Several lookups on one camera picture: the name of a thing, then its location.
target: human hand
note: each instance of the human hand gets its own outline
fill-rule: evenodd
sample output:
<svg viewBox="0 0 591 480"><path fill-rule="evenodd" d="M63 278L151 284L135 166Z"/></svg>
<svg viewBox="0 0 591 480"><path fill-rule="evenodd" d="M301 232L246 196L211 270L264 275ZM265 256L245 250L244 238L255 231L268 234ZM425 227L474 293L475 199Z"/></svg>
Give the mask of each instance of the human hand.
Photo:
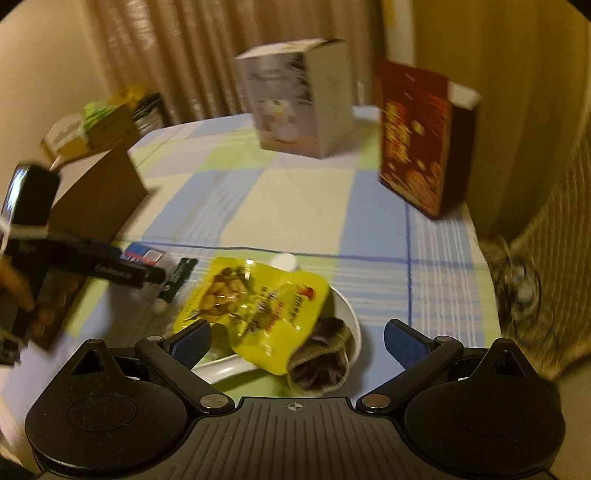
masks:
<svg viewBox="0 0 591 480"><path fill-rule="evenodd" d="M31 336L39 338L45 328L53 323L56 309L66 304L67 295L78 288L75 278L69 278L60 285L49 305L35 305L28 278L12 266L7 257L0 257L0 288L7 289L17 300L20 308L27 312L35 310L35 318L31 325Z"/></svg>

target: blue stripe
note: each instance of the blue stripe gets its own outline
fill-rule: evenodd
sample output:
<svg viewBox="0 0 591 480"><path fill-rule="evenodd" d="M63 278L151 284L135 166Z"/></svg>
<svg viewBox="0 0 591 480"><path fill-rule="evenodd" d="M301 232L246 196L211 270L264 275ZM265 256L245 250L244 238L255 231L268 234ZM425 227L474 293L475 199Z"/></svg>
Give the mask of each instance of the blue stripe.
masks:
<svg viewBox="0 0 591 480"><path fill-rule="evenodd" d="M205 135L224 134L239 130L251 117L249 113L231 115L222 118L209 118L195 122L196 127L187 138L204 137Z"/></svg>
<svg viewBox="0 0 591 480"><path fill-rule="evenodd" d="M414 227L415 231L419 228L424 229L424 231L433 228L433 220L425 217L413 207L410 208L410 216L411 226ZM431 238L429 234L425 235L424 244L422 245L425 249L425 260L432 260L433 255L437 255L439 258L461 264L464 257L470 258L469 234L462 218L461 210L454 210L449 215L437 220L436 229L434 238ZM445 234L449 238L449 252L444 248L443 237ZM419 256L418 247L419 244L416 242L411 250L416 257Z"/></svg>
<svg viewBox="0 0 591 480"><path fill-rule="evenodd" d="M408 278L408 326L413 326L413 275L411 273L411 238L410 238L410 213L408 203L405 203L405 213L407 221L407 278Z"/></svg>
<svg viewBox="0 0 591 480"><path fill-rule="evenodd" d="M161 247L182 247L182 248L203 248L205 250L253 250L255 252L269 252L272 254L280 254L283 253L283 250L272 250L268 248L258 248L258 247L245 247L243 245L236 245L234 247L212 247L211 245L196 245L196 244L174 244L171 242L159 242L153 241L150 239L145 240L147 243L154 245L154 246L161 246ZM401 264L406 265L408 264L408 260L406 258L397 258L397 257L372 257L372 256L363 256L363 255L340 255L340 254L317 254L311 252L290 252L293 255L301 255L302 257L317 257L317 258L336 258L338 260L364 260L368 262L384 262L384 263L393 263L393 264ZM420 258L412 258L410 260L412 265L427 265L429 267L441 266L441 267L448 267L448 268L465 268L466 270L474 270L475 265L472 262L448 262L446 260L421 260Z"/></svg>
<svg viewBox="0 0 591 480"><path fill-rule="evenodd" d="M142 241L213 248L261 173L258 168L240 172L209 170L192 175L144 232ZM205 245L199 247L191 242Z"/></svg>
<svg viewBox="0 0 591 480"><path fill-rule="evenodd" d="M380 185L377 176L375 171L355 173L339 253L402 258L406 263L406 202Z"/></svg>

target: black handheld device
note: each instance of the black handheld device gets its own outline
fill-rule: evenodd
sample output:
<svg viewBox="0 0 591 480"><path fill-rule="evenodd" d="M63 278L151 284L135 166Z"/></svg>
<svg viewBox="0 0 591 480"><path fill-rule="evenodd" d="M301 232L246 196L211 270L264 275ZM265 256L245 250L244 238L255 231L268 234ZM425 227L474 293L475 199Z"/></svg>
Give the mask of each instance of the black handheld device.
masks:
<svg viewBox="0 0 591 480"><path fill-rule="evenodd" d="M35 164L19 165L0 212L0 254L27 276L33 297L39 297L50 267L141 288L163 283L165 272L120 259L110 245L48 236L48 220L60 176ZM20 309L7 292L0 295L0 364L14 365L28 342L33 313Z"/></svg>
<svg viewBox="0 0 591 480"><path fill-rule="evenodd" d="M230 397L189 369L210 346L198 320L134 348L87 340L31 407L40 480L531 479L564 438L557 391L511 340L464 348L398 320L406 370L348 398Z"/></svg>

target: wall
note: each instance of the wall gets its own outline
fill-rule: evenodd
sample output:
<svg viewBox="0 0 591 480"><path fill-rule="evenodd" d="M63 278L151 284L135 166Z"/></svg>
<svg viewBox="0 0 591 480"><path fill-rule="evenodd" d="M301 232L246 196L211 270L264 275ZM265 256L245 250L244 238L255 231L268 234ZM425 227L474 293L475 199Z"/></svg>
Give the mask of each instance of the wall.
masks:
<svg viewBox="0 0 591 480"><path fill-rule="evenodd" d="M108 94L83 0L24 0L0 22L0 199L16 164L44 159L56 120Z"/></svg>

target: brown cardboard box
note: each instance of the brown cardboard box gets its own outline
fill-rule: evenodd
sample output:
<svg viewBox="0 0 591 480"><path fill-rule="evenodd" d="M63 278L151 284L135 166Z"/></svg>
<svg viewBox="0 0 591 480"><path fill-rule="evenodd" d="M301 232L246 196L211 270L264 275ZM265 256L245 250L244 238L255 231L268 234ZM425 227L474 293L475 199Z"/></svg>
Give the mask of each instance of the brown cardboard box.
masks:
<svg viewBox="0 0 591 480"><path fill-rule="evenodd" d="M60 175L60 188L50 213L50 235L66 234L108 243L147 194L123 144L72 159L61 168ZM58 271L53 271L52 276L49 297L65 277ZM82 285L84 278L78 281ZM54 323L36 340L42 348L52 347L75 296L71 295L65 307L56 311Z"/></svg>
<svg viewBox="0 0 591 480"><path fill-rule="evenodd" d="M77 137L54 149L51 138L58 137L61 129L66 130L65 133L67 133L68 129L73 129L76 117L80 119L79 121L82 120L81 115L66 115L56 122L50 133L41 140L41 148L52 162L58 155L63 158L80 157L90 154L91 151L102 150L117 143L123 144L125 149L128 150L139 140L139 132L135 122L131 119L129 109L126 105L121 105L84 133L80 131Z"/></svg>
<svg viewBox="0 0 591 480"><path fill-rule="evenodd" d="M342 40L297 40L236 57L261 147L321 158L353 129L353 84Z"/></svg>
<svg viewBox="0 0 591 480"><path fill-rule="evenodd" d="M466 193L477 91L428 70L382 60L380 182L430 218L439 218Z"/></svg>

